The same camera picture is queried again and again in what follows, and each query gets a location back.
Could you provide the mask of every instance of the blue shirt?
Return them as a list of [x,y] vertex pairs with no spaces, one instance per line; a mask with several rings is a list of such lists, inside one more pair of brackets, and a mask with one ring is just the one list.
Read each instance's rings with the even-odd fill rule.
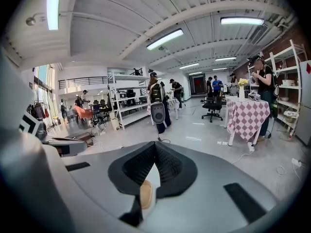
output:
[[[215,84],[219,84],[220,82],[221,82],[220,80],[214,80],[214,81],[213,81],[213,87],[214,87]],[[214,87],[214,90],[215,90],[215,91],[219,91],[219,90],[220,90],[220,86],[219,86],[219,85],[218,85],[218,86],[215,86],[215,87]]]

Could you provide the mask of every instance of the white vase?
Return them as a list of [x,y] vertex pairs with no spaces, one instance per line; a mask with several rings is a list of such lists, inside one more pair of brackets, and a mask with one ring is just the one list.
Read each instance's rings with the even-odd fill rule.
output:
[[245,101],[245,92],[244,92],[244,86],[243,85],[240,86],[239,100]]

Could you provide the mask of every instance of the metal shelving unit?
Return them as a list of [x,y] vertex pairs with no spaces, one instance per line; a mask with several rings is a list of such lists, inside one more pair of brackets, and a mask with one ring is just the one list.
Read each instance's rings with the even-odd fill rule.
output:
[[[298,54],[301,54],[303,53],[305,55],[305,58],[307,60],[307,55],[306,55],[306,52],[305,52],[305,49],[304,49],[304,46],[299,46],[299,45],[296,45],[293,43],[292,40],[290,40],[290,43],[291,43],[291,46],[284,49],[283,51],[277,53],[277,54],[273,54],[272,52],[270,53],[270,57],[268,59],[265,60],[265,62],[267,64],[271,64],[272,65],[272,69],[273,69],[273,72],[279,76],[279,75],[285,75],[285,78],[287,78],[287,74],[288,73],[297,73],[298,75],[298,86],[288,86],[288,85],[280,85],[279,88],[282,88],[282,89],[295,89],[295,90],[298,90],[298,99],[297,99],[297,102],[293,103],[293,102],[288,102],[288,101],[282,101],[282,100],[279,100],[278,103],[279,104],[282,104],[282,105],[285,105],[287,107],[290,107],[292,108],[293,110],[296,110],[296,111],[299,111],[300,109],[300,101],[301,101],[301,77],[300,77],[300,65],[299,63],[301,62],[299,57],[298,57]],[[288,59],[288,58],[291,58],[291,57],[294,57],[295,58],[295,66],[293,67],[286,67],[283,68],[283,69],[276,69],[276,62],[278,63],[279,61],[282,61],[284,64],[286,64],[285,60]],[[249,75],[249,82],[251,84],[251,76],[250,76],[250,72],[251,72],[251,69],[254,68],[254,66],[252,67],[249,67],[248,68],[248,75]],[[251,87],[256,87],[258,85],[256,84],[251,84],[250,85]],[[284,115],[281,115],[279,114],[278,117],[277,117],[279,120],[281,120],[282,122],[284,122],[286,125],[288,125],[288,128],[287,128],[287,131],[289,132],[290,131],[290,135],[293,135],[294,131],[295,131],[295,128],[296,128],[296,124],[297,124],[297,119],[294,120],[293,123],[289,123],[285,120],[285,116]]]
[[[120,127],[122,127],[123,129],[125,129],[126,125],[149,115],[147,112],[147,108],[141,109],[137,112],[134,112],[134,113],[131,113],[125,116],[122,116],[121,114],[122,112],[126,112],[126,111],[133,110],[133,109],[139,109],[139,108],[142,108],[148,105],[148,102],[149,102],[149,99],[147,96],[148,86],[146,86],[146,82],[145,82],[147,79],[149,79],[149,77],[115,74],[115,72],[112,72],[110,76],[108,77],[108,81],[112,81],[109,87],[109,96],[110,96],[110,101],[112,104],[112,110],[114,112],[115,117],[119,115],[120,117],[119,124],[120,124]],[[124,85],[118,86],[117,81],[123,81],[123,82],[131,81],[132,84],[126,85],[124,83]],[[132,97],[132,98],[120,98],[120,93],[118,93],[118,91],[129,90],[129,89],[139,89],[142,94],[139,94],[138,96],[136,95],[135,97]],[[137,104],[137,105],[128,106],[124,108],[120,107],[119,102],[126,101],[126,100],[132,100],[132,99],[139,99],[143,97],[147,97],[147,103]],[[113,109],[113,104],[115,102],[117,103],[117,107],[118,107],[117,110]]]

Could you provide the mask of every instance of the checkered tablecloth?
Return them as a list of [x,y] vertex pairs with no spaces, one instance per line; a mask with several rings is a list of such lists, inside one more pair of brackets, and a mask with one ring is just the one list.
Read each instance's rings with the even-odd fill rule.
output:
[[228,131],[235,131],[242,139],[248,141],[263,124],[270,114],[269,104],[266,101],[253,101],[238,97],[227,98]]
[[178,99],[168,99],[167,103],[168,103],[169,107],[172,107],[176,103],[179,104],[179,101],[178,101]]

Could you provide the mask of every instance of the balcony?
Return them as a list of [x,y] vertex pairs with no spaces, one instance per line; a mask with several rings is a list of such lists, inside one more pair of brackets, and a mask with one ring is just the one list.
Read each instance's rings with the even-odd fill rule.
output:
[[59,80],[59,94],[67,94],[92,89],[107,89],[108,79],[106,76],[84,77],[68,80]]

